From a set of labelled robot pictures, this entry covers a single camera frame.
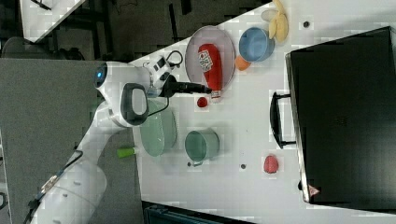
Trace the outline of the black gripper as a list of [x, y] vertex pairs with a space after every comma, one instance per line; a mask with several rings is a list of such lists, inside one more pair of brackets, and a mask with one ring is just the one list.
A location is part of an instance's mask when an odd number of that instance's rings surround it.
[[190, 82], [177, 82], [177, 79], [174, 76], [170, 75], [168, 79], [166, 79], [166, 81], [164, 82], [161, 97], [172, 97], [175, 93], [210, 94], [211, 92], [212, 90], [206, 88], [205, 85]]

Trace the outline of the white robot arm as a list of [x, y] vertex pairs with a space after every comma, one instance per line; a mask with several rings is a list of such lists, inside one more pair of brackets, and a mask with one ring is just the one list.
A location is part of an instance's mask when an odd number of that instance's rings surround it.
[[106, 192], [107, 180], [98, 166], [112, 135], [142, 125], [153, 115], [149, 99], [176, 93], [210, 93], [206, 85], [178, 82], [175, 67], [165, 59], [134, 66], [105, 62], [94, 74], [94, 87], [104, 101], [67, 164], [29, 202], [23, 224], [88, 224]]

